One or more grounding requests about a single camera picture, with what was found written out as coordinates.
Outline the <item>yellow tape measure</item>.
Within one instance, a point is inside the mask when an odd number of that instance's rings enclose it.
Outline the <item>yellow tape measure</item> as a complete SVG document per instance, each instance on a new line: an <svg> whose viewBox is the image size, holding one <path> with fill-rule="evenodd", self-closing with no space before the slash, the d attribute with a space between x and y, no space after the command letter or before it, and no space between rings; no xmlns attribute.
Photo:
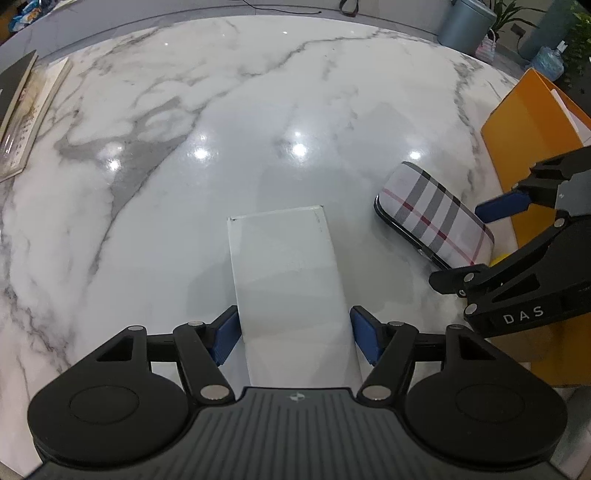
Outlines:
<svg viewBox="0 0 591 480"><path fill-rule="evenodd" d="M505 258L507 258L510 254L502 254L497 256L496 258L494 258L493 260L491 260L489 266L493 267L495 265L497 265L498 263L500 263L501 261L503 261Z"/></svg>

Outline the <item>beige book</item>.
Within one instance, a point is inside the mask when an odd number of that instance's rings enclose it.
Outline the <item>beige book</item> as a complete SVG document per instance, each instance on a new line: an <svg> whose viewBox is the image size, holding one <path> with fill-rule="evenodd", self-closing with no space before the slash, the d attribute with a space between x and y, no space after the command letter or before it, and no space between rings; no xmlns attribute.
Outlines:
<svg viewBox="0 0 591 480"><path fill-rule="evenodd" d="M45 115L72 67L68 57L31 69L1 138L1 181L22 173Z"/></svg>

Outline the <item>blue water jug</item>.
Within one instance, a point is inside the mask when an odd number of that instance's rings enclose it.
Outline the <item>blue water jug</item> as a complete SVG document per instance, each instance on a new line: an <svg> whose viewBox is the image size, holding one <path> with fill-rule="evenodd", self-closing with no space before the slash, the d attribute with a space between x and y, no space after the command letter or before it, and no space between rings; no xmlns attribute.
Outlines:
<svg viewBox="0 0 591 480"><path fill-rule="evenodd" d="M550 81L558 80L564 73L562 53L567 45L562 40L555 49L543 46L531 61L531 67Z"/></svg>

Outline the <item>small pastel gift bag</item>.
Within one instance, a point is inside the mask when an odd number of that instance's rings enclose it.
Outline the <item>small pastel gift bag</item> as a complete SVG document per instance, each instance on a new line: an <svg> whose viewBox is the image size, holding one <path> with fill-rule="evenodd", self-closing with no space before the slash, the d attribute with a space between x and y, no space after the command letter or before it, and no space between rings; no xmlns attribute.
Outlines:
<svg viewBox="0 0 591 480"><path fill-rule="evenodd" d="M475 57L480 61L492 64L495 59L497 34L494 30L489 30L475 51Z"/></svg>

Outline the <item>white box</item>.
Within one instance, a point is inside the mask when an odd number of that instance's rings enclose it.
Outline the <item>white box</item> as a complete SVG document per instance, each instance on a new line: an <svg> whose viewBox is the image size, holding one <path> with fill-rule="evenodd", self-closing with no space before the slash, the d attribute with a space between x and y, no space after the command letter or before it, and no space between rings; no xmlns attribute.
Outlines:
<svg viewBox="0 0 591 480"><path fill-rule="evenodd" d="M233 217L228 242L252 385L358 389L362 374L324 208Z"/></svg>

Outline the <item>plaid glasses case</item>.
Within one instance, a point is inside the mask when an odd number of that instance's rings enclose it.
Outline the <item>plaid glasses case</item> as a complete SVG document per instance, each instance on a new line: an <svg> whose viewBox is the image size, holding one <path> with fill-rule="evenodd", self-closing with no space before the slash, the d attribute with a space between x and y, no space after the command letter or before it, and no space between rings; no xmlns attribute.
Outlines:
<svg viewBox="0 0 591 480"><path fill-rule="evenodd" d="M462 201L418 165L401 162L374 200L377 215L442 270L488 264L495 238Z"/></svg>

